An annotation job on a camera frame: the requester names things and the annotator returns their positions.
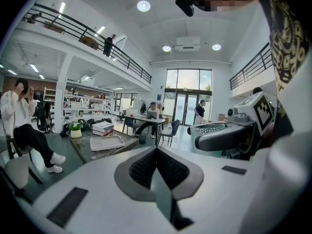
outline mesh basket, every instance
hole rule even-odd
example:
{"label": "mesh basket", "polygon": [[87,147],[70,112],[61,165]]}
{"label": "mesh basket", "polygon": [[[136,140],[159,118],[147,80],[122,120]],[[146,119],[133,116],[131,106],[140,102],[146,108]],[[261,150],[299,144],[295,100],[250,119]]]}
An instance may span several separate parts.
{"label": "mesh basket", "polygon": [[206,155],[206,156],[214,156],[214,157],[220,157],[221,151],[214,151],[214,152],[206,152],[200,149],[197,149],[195,147],[195,139],[199,136],[203,136],[209,133],[218,132],[225,129],[224,124],[215,123],[215,124],[203,124],[203,125],[196,125],[191,126],[191,139],[192,139],[192,146],[193,146],[193,153]]}

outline black metal railing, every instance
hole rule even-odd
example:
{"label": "black metal railing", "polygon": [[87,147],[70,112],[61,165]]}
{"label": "black metal railing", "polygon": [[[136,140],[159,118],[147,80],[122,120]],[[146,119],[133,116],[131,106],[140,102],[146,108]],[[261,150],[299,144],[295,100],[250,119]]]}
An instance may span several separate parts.
{"label": "black metal railing", "polygon": [[241,71],[230,79],[231,90],[259,75],[272,65],[270,44],[267,43]]}
{"label": "black metal railing", "polygon": [[44,27],[53,29],[61,34],[68,34],[72,37],[77,38],[80,42],[86,42],[84,37],[88,37],[92,39],[89,45],[95,50],[100,49],[104,50],[106,48],[110,48],[110,58],[115,61],[119,61],[123,64],[127,69],[135,72],[140,78],[146,80],[151,84],[152,76],[147,73],[139,64],[137,64],[133,59],[131,59],[125,52],[119,49],[112,43],[109,43],[106,38],[101,35],[98,35],[96,31],[84,25],[83,23],[63,14],[57,10],[51,9],[41,4],[35,3],[35,5],[28,11],[28,13],[24,16],[27,20],[32,15],[41,13],[41,16],[33,19],[32,21],[36,21],[44,24]]}

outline woman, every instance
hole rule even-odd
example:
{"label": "woman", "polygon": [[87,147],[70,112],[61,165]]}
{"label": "woman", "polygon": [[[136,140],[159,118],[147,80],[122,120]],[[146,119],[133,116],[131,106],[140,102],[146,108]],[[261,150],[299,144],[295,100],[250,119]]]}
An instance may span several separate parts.
{"label": "woman", "polygon": [[206,105],[206,102],[204,99],[202,99],[200,101],[200,104],[194,108],[194,112],[196,115],[195,125],[204,124],[204,113],[205,113],[204,106],[205,105]]}

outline white tray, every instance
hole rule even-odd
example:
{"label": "white tray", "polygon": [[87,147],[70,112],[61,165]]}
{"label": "white tray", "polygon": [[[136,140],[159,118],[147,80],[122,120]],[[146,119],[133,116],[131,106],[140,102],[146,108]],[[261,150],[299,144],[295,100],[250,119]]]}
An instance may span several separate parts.
{"label": "white tray", "polygon": [[123,147],[125,142],[119,136],[95,137],[90,139],[91,151],[98,152]]}

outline fluorescent light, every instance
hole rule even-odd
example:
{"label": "fluorescent light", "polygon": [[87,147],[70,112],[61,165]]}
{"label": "fluorescent light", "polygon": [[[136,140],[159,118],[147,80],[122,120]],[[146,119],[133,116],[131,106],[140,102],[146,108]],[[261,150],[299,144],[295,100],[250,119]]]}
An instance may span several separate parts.
{"label": "fluorescent light", "polygon": [[165,52],[169,52],[171,50],[171,47],[170,46],[163,46],[162,49]]}
{"label": "fluorescent light", "polygon": [[102,26],[102,27],[97,31],[97,33],[100,34],[104,29],[105,29],[105,27]]}
{"label": "fluorescent light", "polygon": [[148,1],[140,1],[137,3],[137,9],[142,12],[146,12],[151,8],[151,5]]}
{"label": "fluorescent light", "polygon": [[220,49],[221,49],[221,45],[220,45],[220,44],[214,44],[214,45],[213,45],[213,50],[218,51],[218,50],[220,50]]}
{"label": "fluorescent light", "polygon": [[35,66],[34,64],[30,64],[30,66],[33,68],[33,70],[34,70],[35,72],[37,72],[37,73],[39,72],[38,69],[36,68],[36,66]]}
{"label": "fluorescent light", "polygon": [[62,2],[61,6],[60,6],[60,9],[59,9],[59,12],[60,12],[60,13],[63,13],[63,10],[64,10],[64,8],[65,8],[65,5],[66,5],[66,3]]}
{"label": "fluorescent light", "polygon": [[8,69],[8,71],[9,71],[10,73],[12,73],[13,75],[17,75],[17,74],[15,74],[12,70],[9,70],[9,69]]}

